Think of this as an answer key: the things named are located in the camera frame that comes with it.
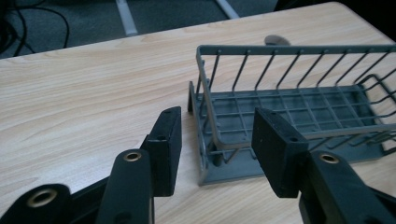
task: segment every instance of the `wire basket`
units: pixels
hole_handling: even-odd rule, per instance
[[[263,175],[250,147],[255,107],[282,115],[310,150],[348,161],[394,152],[395,51],[395,45],[199,47],[189,111],[198,129],[200,184]]]

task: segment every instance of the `gray plastic tray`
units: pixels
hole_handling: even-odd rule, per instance
[[[311,150],[331,150],[348,161],[393,152],[395,51],[395,46],[199,47],[200,76],[196,88],[190,84],[189,111],[197,123],[200,184],[263,175],[250,147],[255,107],[281,114],[310,140]],[[254,75],[250,66],[262,70]],[[254,85],[240,91],[240,83]],[[215,91],[216,85],[229,91]]]

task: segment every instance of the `wood grain surface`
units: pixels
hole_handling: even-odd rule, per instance
[[[302,223],[297,199],[278,199],[264,177],[199,187],[188,84],[203,44],[388,44],[348,8],[329,3],[140,35],[0,61],[0,215],[48,183],[72,192],[108,176],[139,147],[165,108],[182,106],[176,192],[155,199],[157,223]],[[354,164],[370,186],[396,196],[396,155]]]

